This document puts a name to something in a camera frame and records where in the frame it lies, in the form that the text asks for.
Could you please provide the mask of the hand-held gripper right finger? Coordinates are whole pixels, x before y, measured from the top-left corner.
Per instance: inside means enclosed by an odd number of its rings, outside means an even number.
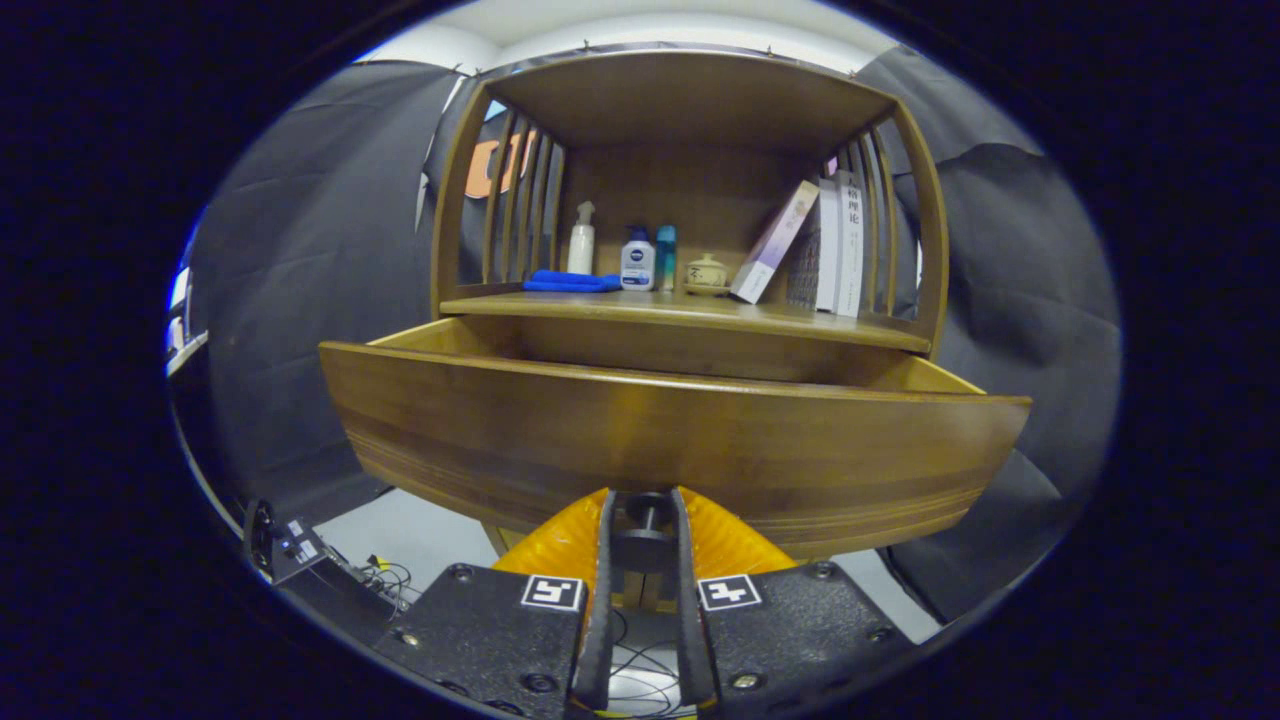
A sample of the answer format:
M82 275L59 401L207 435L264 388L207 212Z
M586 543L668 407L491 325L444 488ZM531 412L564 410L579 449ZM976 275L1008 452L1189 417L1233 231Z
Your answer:
M794 562L691 489L675 488L669 500L684 705L809 714L915 660L915 644L837 564Z

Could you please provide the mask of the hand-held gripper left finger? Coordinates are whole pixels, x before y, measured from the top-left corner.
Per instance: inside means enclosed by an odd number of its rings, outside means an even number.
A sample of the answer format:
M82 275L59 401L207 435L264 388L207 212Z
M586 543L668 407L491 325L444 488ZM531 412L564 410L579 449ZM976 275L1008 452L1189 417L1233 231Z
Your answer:
M449 565L376 642L388 662L531 719L589 719L611 694L617 493L573 501L489 568Z

